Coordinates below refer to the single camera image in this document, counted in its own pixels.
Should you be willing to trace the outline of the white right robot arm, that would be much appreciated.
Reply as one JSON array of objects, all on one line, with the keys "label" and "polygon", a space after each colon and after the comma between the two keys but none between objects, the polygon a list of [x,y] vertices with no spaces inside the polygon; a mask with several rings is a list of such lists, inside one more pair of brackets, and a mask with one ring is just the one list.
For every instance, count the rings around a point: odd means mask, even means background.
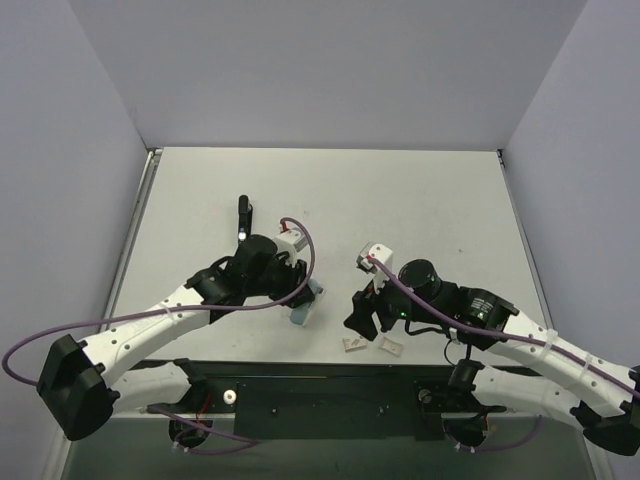
[{"label": "white right robot arm", "polygon": [[537,375],[518,378],[465,357],[446,386],[453,406],[468,409],[478,403],[553,418],[608,452],[638,453],[638,368],[577,347],[488,290],[442,280],[428,260],[413,260],[398,274],[372,253],[356,264],[373,278],[353,295],[346,328],[373,340],[403,322],[409,336],[442,335]]}]

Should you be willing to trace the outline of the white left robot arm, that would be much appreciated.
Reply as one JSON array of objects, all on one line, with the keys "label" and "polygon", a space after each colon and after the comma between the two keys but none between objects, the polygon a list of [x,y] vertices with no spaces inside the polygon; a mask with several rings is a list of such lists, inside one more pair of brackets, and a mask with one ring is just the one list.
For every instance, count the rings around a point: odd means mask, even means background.
[{"label": "white left robot arm", "polygon": [[235,253],[196,272],[151,309],[130,314],[114,327],[76,340],[70,335],[50,347],[36,390],[67,439],[81,440],[123,410],[174,403],[200,408],[204,379],[188,361],[137,369],[137,364],[181,336],[223,316],[252,311],[250,299],[264,297],[265,308],[297,310],[311,305],[315,266],[303,260],[313,251],[309,235],[284,230],[274,238],[252,235]]}]

